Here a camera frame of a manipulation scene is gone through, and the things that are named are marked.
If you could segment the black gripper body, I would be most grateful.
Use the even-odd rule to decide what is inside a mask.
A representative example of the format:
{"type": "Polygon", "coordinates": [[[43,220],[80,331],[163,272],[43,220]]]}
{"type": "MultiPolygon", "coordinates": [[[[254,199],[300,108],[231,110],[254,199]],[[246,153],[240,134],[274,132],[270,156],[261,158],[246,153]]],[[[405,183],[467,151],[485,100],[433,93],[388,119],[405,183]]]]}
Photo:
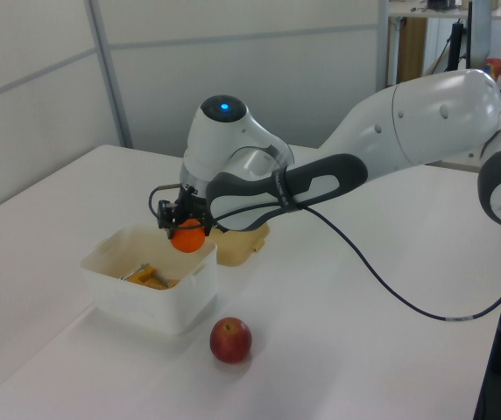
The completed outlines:
{"type": "Polygon", "coordinates": [[[208,222],[210,215],[208,213],[207,201],[195,194],[196,190],[189,186],[180,188],[178,198],[175,200],[174,220],[176,222],[185,222],[189,219],[208,222]]]}

